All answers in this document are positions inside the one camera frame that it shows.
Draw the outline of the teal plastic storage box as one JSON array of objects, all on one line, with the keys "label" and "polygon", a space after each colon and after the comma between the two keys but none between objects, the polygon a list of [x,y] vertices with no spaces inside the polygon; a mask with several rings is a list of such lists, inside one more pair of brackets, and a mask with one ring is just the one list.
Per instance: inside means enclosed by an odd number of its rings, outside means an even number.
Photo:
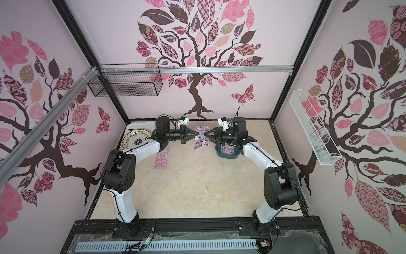
[{"label": "teal plastic storage box", "polygon": [[216,145],[215,150],[218,157],[224,159],[236,159],[240,154],[238,149],[229,144]]}]

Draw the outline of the character sticker sheet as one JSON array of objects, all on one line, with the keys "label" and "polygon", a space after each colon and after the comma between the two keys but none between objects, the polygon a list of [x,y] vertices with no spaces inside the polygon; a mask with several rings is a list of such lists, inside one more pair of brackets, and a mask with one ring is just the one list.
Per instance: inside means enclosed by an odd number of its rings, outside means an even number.
[{"label": "character sticker sheet", "polygon": [[201,147],[209,147],[209,139],[205,136],[205,133],[209,130],[209,126],[195,127],[195,131],[199,133],[199,135],[195,137],[195,149],[199,149]]},{"label": "character sticker sheet", "polygon": [[221,147],[221,153],[227,154],[227,155],[233,155],[235,152],[235,148],[232,145],[225,144]]}]

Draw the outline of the pink sticker sheet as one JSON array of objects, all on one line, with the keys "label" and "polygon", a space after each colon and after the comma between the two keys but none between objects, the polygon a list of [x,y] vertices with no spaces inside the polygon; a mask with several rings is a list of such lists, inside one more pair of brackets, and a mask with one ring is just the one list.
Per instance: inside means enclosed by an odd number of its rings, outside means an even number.
[{"label": "pink sticker sheet", "polygon": [[169,153],[170,152],[168,150],[159,152],[155,157],[153,169],[167,169]]}]

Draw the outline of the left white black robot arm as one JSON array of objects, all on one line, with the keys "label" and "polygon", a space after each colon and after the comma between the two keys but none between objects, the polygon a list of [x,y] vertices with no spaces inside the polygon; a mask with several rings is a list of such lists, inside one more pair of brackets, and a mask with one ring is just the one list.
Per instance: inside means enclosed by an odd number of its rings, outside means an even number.
[{"label": "left white black robot arm", "polygon": [[189,119],[181,117],[177,120],[179,128],[171,129],[173,120],[168,116],[160,116],[155,121],[155,129],[146,142],[136,148],[110,152],[105,167],[101,172],[101,181],[105,189],[111,193],[117,210],[117,219],[129,224],[136,220],[138,212],[134,207],[131,188],[135,181],[136,164],[151,155],[162,152],[170,141],[179,140],[181,144],[199,136],[199,132],[187,127]]}]

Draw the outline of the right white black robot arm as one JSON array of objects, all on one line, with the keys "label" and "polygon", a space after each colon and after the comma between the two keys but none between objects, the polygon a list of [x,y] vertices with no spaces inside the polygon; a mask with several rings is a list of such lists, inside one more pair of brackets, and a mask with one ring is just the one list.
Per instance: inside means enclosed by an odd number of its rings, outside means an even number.
[{"label": "right white black robot arm", "polygon": [[211,142],[223,146],[228,144],[237,149],[264,171],[264,198],[260,208],[254,211],[253,218],[258,224],[268,224],[277,215],[295,204],[301,198],[301,189],[291,163],[282,163],[267,153],[257,140],[248,134],[243,117],[219,119],[219,127],[205,133]]}]

